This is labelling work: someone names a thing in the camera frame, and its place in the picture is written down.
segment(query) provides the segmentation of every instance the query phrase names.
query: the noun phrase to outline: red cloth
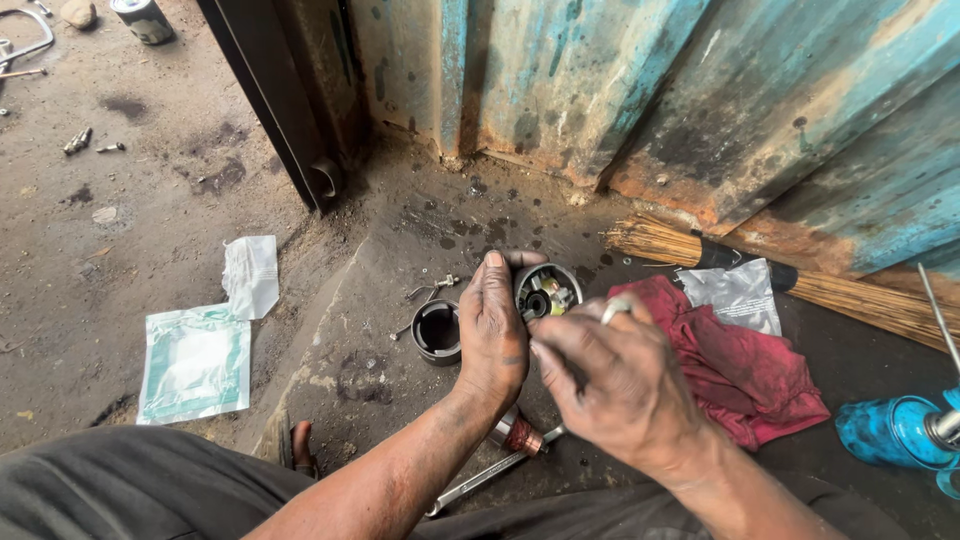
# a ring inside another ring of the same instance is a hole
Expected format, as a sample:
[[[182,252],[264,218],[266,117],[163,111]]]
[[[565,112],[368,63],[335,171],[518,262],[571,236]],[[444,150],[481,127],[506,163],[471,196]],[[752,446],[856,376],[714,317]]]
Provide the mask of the red cloth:
[[[664,276],[618,285],[608,298],[635,292],[670,338],[697,405],[736,444],[767,441],[830,417],[790,340],[717,320],[712,306],[692,307]]]

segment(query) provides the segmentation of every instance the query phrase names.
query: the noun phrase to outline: corrugated metal wall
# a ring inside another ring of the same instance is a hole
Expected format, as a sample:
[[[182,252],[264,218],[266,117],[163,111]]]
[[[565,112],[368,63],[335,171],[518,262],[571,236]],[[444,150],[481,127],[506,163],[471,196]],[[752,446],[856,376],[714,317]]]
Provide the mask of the corrugated metal wall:
[[[345,1],[372,118],[442,155],[802,268],[957,277],[960,0]]]

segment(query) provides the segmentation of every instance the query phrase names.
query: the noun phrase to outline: man's left hand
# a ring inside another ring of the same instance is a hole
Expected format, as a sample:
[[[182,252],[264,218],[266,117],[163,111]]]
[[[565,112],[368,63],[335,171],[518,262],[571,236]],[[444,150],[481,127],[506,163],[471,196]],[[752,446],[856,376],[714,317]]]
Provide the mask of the man's left hand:
[[[514,304],[511,267],[547,262],[534,251],[490,251],[460,296],[463,367],[457,386],[509,406],[530,367],[527,330]]]

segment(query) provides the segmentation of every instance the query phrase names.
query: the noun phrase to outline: dark pants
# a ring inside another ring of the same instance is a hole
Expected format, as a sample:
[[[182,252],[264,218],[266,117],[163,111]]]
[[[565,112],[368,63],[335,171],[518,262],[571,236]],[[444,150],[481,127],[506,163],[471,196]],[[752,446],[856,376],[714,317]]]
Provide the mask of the dark pants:
[[[907,538],[877,508],[839,488],[781,480],[850,538]],[[0,456],[0,538],[240,538],[313,483],[183,431],[95,428]],[[706,540],[709,534],[651,483],[442,518],[420,524],[411,537]]]

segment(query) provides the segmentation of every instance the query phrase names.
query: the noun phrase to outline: foot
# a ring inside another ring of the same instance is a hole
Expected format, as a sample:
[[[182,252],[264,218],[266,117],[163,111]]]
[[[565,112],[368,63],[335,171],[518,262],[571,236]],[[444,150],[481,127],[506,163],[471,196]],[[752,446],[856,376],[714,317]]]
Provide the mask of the foot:
[[[297,422],[290,430],[290,446],[294,453],[294,466],[313,465],[313,456],[310,455],[310,428],[312,425],[309,420]]]

